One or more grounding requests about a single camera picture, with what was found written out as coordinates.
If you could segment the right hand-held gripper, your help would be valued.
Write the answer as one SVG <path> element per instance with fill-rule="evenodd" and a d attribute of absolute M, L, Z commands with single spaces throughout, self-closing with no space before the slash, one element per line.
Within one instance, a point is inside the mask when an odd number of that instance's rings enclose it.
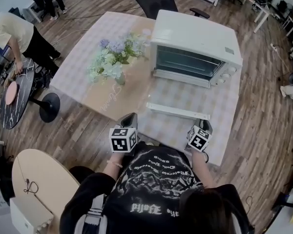
<path fill-rule="evenodd" d="M 204 152 L 211 139 L 213 128 L 208 120 L 197 119 L 194 126 L 187 134 L 187 145 L 185 150 L 194 149 L 198 152 Z"/>

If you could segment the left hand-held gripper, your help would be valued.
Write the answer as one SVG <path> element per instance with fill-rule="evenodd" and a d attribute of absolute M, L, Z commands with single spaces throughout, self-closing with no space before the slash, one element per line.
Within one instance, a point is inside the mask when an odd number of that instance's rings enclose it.
<path fill-rule="evenodd" d="M 138 116 L 130 113 L 119 119 L 119 125 L 109 130 L 109 144 L 113 153 L 133 153 L 138 143 Z"/>

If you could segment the white oven door with glass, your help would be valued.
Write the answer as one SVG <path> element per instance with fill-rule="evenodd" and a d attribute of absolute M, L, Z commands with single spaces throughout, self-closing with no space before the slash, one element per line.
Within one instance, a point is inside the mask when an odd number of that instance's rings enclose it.
<path fill-rule="evenodd" d="M 203 86 L 204 88 L 210 88 L 210 83 L 208 81 L 205 81 L 201 78 L 192 77 L 189 75 L 184 75 L 184 74 L 180 74 L 180 73 L 176 73 L 172 71 L 155 69 L 153 72 L 153 75 L 159 78 L 166 78 L 166 79 L 175 80 L 175 81 L 179 81 L 183 83 Z M 155 112 L 163 113 L 166 115 L 172 115 L 175 117 L 188 118 L 193 120 L 195 119 L 210 120 L 209 114 L 203 114 L 203 113 L 193 112 L 189 110 L 178 109 L 178 108 L 164 106 L 164 105 L 155 104 L 151 102 L 147 102 L 146 107 Z"/>

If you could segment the white oven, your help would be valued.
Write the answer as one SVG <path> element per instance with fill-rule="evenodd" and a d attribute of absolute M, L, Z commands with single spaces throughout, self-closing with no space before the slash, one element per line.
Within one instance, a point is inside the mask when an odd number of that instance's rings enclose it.
<path fill-rule="evenodd" d="M 156 77 L 211 88 L 228 84 L 243 59 L 233 29 L 160 10 L 150 40 L 150 64 Z"/>

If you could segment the person's right forearm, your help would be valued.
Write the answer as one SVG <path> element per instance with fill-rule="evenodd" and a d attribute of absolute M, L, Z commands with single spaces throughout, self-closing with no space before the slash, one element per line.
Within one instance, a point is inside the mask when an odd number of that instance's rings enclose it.
<path fill-rule="evenodd" d="M 192 170 L 203 183 L 205 188 L 214 188 L 215 184 L 212 175 L 201 152 L 192 150 Z"/>

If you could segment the person's left forearm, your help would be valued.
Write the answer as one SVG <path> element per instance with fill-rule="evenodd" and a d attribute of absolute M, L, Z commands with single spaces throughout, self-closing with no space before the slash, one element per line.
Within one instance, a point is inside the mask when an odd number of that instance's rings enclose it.
<path fill-rule="evenodd" d="M 122 162 L 124 153 L 113 153 L 109 160 L 106 161 L 106 167 L 103 173 L 112 177 L 115 181 L 118 179 L 120 170 L 123 168 Z"/>

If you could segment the beige table runner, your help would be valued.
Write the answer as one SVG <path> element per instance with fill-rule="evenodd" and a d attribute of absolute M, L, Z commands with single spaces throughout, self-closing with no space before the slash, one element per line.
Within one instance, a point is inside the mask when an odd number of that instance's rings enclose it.
<path fill-rule="evenodd" d="M 115 12 L 106 12 L 94 23 L 84 35 L 85 54 L 80 59 L 85 72 L 82 94 L 85 106 L 113 120 L 138 111 L 151 85 L 150 46 L 146 49 L 148 60 L 134 60 L 124 67 L 126 83 L 123 86 L 112 78 L 92 82 L 87 68 L 102 39 L 115 40 L 128 32 L 142 34 L 148 30 L 150 40 L 154 24 L 152 19 Z"/>

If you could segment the pale checked tablecloth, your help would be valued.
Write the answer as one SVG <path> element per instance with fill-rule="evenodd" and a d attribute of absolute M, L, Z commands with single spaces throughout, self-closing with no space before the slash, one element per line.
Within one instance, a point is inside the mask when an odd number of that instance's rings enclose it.
<path fill-rule="evenodd" d="M 85 54 L 84 41 L 83 36 L 51 81 L 52 88 L 82 105 L 84 105 L 82 94 L 85 91 L 85 72 L 80 59 Z M 147 102 L 209 114 L 213 132 L 206 152 L 209 162 L 219 166 L 229 140 L 239 98 L 240 77 L 241 71 L 238 71 L 228 84 L 203 88 L 165 78 L 156 78 L 151 72 L 149 91 L 136 112 L 139 133 L 185 152 L 188 143 L 187 134 L 194 125 L 193 120 L 157 113 L 146 107 Z"/>

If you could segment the person's black printed shirt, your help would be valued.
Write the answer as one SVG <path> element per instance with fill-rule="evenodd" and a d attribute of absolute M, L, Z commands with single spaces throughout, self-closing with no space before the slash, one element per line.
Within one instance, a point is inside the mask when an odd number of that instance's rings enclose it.
<path fill-rule="evenodd" d="M 192 159 L 140 142 L 118 179 L 76 166 L 80 186 L 60 218 L 60 234 L 254 234 L 232 184 L 205 188 Z"/>

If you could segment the white and purple flower bouquet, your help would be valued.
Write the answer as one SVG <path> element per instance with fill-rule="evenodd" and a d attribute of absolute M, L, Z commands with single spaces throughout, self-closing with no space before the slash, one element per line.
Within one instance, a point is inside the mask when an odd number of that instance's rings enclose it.
<path fill-rule="evenodd" d="M 114 79 L 122 72 L 125 74 L 124 67 L 134 60 L 148 60 L 146 50 L 149 46 L 148 30 L 142 34 L 128 32 L 115 40 L 102 39 L 99 50 L 87 68 L 91 81 Z"/>

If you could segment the round beige table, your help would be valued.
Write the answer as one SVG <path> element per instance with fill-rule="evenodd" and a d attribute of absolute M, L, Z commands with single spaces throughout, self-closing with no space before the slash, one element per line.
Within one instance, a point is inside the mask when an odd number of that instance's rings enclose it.
<path fill-rule="evenodd" d="M 14 159 L 12 184 L 15 196 L 30 194 L 24 192 L 27 179 L 34 182 L 31 190 L 37 190 L 35 196 L 54 216 L 48 234 L 59 234 L 62 212 L 80 183 L 55 158 L 36 149 L 25 149 Z"/>

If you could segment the round black marble table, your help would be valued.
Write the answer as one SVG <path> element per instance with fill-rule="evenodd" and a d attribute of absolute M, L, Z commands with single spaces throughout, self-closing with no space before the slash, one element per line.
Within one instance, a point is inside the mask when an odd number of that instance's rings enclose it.
<path fill-rule="evenodd" d="M 17 75 L 14 80 L 19 86 L 16 99 L 11 105 L 5 104 L 7 87 L 0 100 L 0 122 L 5 129 L 10 130 L 17 125 L 28 102 L 33 102 L 40 107 L 39 115 L 43 122 L 50 123 L 57 117 L 61 104 L 59 96 L 55 93 L 48 93 L 42 100 L 35 99 L 32 96 L 35 80 L 35 63 L 32 59 L 26 58 L 23 61 L 22 73 Z"/>

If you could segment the pink plate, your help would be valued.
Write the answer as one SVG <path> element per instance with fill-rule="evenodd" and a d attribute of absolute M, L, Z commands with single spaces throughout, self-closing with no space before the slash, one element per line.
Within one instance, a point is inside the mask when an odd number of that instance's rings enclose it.
<path fill-rule="evenodd" d="M 14 100 L 16 99 L 18 90 L 19 90 L 19 86 L 17 82 L 16 81 L 11 82 L 5 94 L 6 105 L 11 105 L 14 102 Z"/>

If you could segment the white appliance with knobs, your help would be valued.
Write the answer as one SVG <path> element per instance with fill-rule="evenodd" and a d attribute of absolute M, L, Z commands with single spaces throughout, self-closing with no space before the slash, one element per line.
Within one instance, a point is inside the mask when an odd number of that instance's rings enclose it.
<path fill-rule="evenodd" d="M 54 218 L 37 197 L 30 194 L 11 198 L 10 214 L 20 234 L 47 234 Z"/>

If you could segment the blue chair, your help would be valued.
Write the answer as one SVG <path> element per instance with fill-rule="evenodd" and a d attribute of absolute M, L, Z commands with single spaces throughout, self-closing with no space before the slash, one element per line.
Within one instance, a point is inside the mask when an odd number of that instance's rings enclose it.
<path fill-rule="evenodd" d="M 6 45 L 3 49 L 0 48 L 0 56 L 7 61 L 12 61 L 12 59 L 9 57 L 9 54 L 10 54 L 9 45 Z"/>

